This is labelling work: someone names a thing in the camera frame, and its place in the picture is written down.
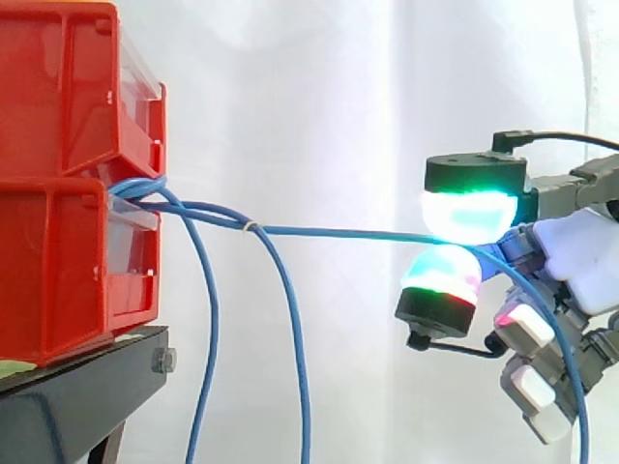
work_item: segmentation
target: white backdrop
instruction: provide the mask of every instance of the white backdrop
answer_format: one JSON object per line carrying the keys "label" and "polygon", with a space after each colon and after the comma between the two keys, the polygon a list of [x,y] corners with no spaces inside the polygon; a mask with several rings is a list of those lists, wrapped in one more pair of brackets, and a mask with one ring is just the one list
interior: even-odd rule
{"label": "white backdrop", "polygon": [[[574,5],[565,0],[117,3],[169,88],[170,186],[263,223],[427,232],[418,205],[427,156],[484,150],[496,130],[584,128]],[[584,152],[547,142],[527,155],[539,175],[569,169]],[[182,462],[206,358],[197,259],[178,220],[164,227],[159,322],[179,363],[130,419],[122,464]],[[274,266],[251,236],[201,230],[220,288],[221,354],[196,462],[298,462],[291,336]],[[569,461],[569,441],[539,445],[500,391],[502,362],[405,348],[393,312],[419,247],[277,245],[304,321],[312,462]],[[471,344],[505,287],[484,288]],[[615,462],[619,450],[596,427],[601,410],[592,412],[594,437],[605,440],[596,464]]]}

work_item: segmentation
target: green light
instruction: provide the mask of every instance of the green light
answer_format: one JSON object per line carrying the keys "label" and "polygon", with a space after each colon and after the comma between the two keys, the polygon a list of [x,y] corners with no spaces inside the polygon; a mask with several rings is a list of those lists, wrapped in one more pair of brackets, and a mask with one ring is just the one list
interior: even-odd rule
{"label": "green light", "polygon": [[463,245],[496,242],[516,217],[517,198],[500,191],[432,193],[425,191],[422,211],[436,237]]}
{"label": "green light", "polygon": [[472,305],[482,283],[482,269],[470,251],[455,245],[433,246],[415,260],[402,279],[402,288],[447,293]]}

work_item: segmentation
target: red plastic bin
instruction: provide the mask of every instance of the red plastic bin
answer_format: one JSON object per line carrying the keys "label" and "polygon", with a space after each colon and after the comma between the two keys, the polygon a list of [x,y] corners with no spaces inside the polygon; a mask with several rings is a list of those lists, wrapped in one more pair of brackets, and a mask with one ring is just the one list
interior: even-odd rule
{"label": "red plastic bin", "polygon": [[165,89],[108,3],[0,1],[0,177],[165,170]]}
{"label": "red plastic bin", "polygon": [[99,180],[0,180],[0,360],[47,365],[155,319],[159,230]]}

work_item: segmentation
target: black metal stand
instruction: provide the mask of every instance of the black metal stand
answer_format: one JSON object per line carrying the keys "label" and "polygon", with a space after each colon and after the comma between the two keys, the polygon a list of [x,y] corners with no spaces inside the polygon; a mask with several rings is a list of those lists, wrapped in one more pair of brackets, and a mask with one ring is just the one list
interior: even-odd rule
{"label": "black metal stand", "polygon": [[0,463],[116,462],[123,425],[166,380],[166,327],[85,357],[0,380]]}

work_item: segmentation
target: blue ethernet cable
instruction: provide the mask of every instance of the blue ethernet cable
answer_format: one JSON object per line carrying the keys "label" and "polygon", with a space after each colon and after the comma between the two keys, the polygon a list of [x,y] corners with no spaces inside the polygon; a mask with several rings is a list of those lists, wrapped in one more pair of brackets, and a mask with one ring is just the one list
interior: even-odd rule
{"label": "blue ethernet cable", "polygon": [[[228,216],[237,221],[237,223],[248,224],[251,222],[249,217],[242,215],[234,210],[221,209],[221,214]],[[305,349],[303,343],[303,329],[301,324],[301,315],[297,297],[295,295],[292,280],[287,269],[283,265],[280,254],[273,245],[269,236],[265,233],[262,227],[254,224],[250,227],[257,238],[266,247],[271,255],[280,274],[281,283],[283,285],[286,299],[288,302],[288,310],[290,315],[290,324],[292,328],[292,339],[294,345],[295,364],[297,367],[297,378],[299,384],[299,397],[301,401],[301,464],[310,464],[310,444],[311,444],[311,407],[310,407],[310,389],[308,386],[308,374],[305,361]]]}
{"label": "blue ethernet cable", "polygon": [[[136,197],[142,198],[147,196],[137,195]],[[224,208],[218,205],[211,205],[199,202],[185,202],[182,205],[170,205],[170,204],[158,204],[158,203],[140,203],[140,206],[154,211],[162,211],[165,213],[171,213],[182,217],[183,219],[196,219],[210,224],[214,224],[221,227],[230,229],[244,229],[248,228],[253,232],[260,228],[264,233],[269,235],[284,235],[284,236],[300,236],[300,237],[322,237],[322,238],[341,238],[341,239],[362,239],[362,240],[380,240],[391,242],[414,242],[427,245],[445,245],[447,242],[439,239],[416,235],[406,234],[398,232],[383,232],[383,231],[364,231],[364,230],[349,230],[349,229],[326,229],[315,227],[286,227],[286,226],[263,226],[260,227],[255,222],[249,220],[248,217],[241,215],[233,210]],[[589,462],[589,427],[587,418],[586,402],[584,399],[584,389],[580,380],[580,375],[575,363],[574,355],[571,352],[570,344],[565,337],[561,327],[558,324],[553,311],[546,305],[544,299],[535,289],[533,285],[515,269],[510,267],[507,263],[495,256],[478,249],[474,246],[465,246],[476,256],[485,259],[500,269],[504,274],[509,276],[512,281],[519,285],[525,292],[527,292],[531,298],[536,302],[543,312],[546,321],[553,328],[557,342],[563,353],[563,357],[566,363],[566,367],[570,378],[572,380],[572,386],[576,399],[576,406],[578,410],[578,421],[580,424],[580,464],[588,464]]]}
{"label": "blue ethernet cable", "polygon": [[[165,188],[165,178],[159,178],[157,180],[150,179],[128,179],[127,181],[118,183],[112,186],[108,191],[110,194],[117,195],[127,200],[139,200],[154,193],[159,193],[165,198],[169,204],[176,205],[178,208],[183,208],[180,200],[167,188]],[[195,452],[197,449],[198,438],[200,435],[200,428],[202,426],[202,418],[204,417],[204,411],[206,409],[206,401],[208,393],[213,383],[213,376],[215,374],[215,365],[217,362],[217,353],[219,345],[219,333],[220,333],[220,304],[217,294],[217,286],[215,277],[213,275],[213,269],[211,267],[210,260],[208,258],[206,248],[202,243],[202,239],[195,227],[193,221],[189,218],[182,217],[185,226],[190,234],[193,245],[197,252],[200,264],[202,266],[202,272],[206,280],[206,286],[209,294],[209,303],[211,307],[211,333],[209,338],[209,354],[206,362],[206,369],[204,372],[204,378],[202,380],[202,386],[200,389],[200,395],[198,397],[197,406],[195,408],[195,414],[192,422],[192,431],[190,434],[190,440],[187,448],[187,454],[185,457],[186,464],[193,463],[195,458]]]}

